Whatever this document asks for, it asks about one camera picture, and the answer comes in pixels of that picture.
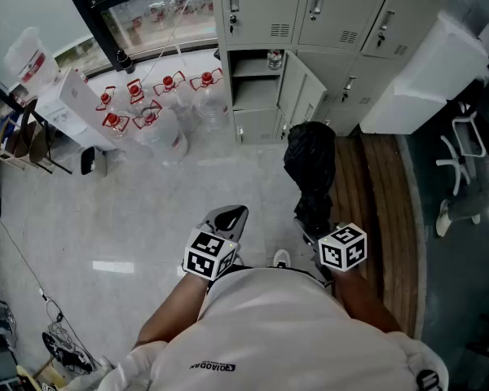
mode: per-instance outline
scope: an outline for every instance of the window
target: window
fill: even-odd
[[[72,67],[82,72],[108,64],[107,56],[93,37],[62,52],[55,58],[61,69]]]
[[[216,37],[212,0],[191,0],[170,34],[187,0],[129,0],[102,13],[118,45],[128,55],[175,43]]]

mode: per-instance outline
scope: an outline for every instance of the person's leg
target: person's leg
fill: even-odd
[[[469,158],[466,164],[471,183],[440,205],[436,224],[439,236],[444,236],[455,220],[472,218],[489,209],[489,156]]]

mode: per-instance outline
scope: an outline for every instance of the sneaker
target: sneaker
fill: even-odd
[[[446,235],[447,229],[449,229],[449,226],[452,223],[452,220],[447,215],[448,209],[449,209],[449,200],[444,200],[440,204],[440,213],[438,214],[437,224],[436,224],[437,235],[440,236],[441,238]]]
[[[290,268],[292,266],[292,260],[290,254],[286,249],[279,249],[274,256],[275,268]]]

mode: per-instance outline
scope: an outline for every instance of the small bottle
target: small bottle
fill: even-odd
[[[80,78],[84,82],[89,82],[89,78],[87,78],[87,76],[82,71],[79,71],[78,68],[74,69],[74,71],[76,71],[80,75]]]

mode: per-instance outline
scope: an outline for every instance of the white box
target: white box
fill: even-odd
[[[360,129],[366,134],[412,134],[446,104],[436,95],[403,88],[396,78],[360,122]]]
[[[488,64],[482,43],[440,12],[399,79],[406,90],[451,100],[473,79],[482,76]]]
[[[69,69],[39,97],[36,113],[83,147],[111,151],[115,146],[102,126],[104,116],[95,110],[100,104],[80,75]]]

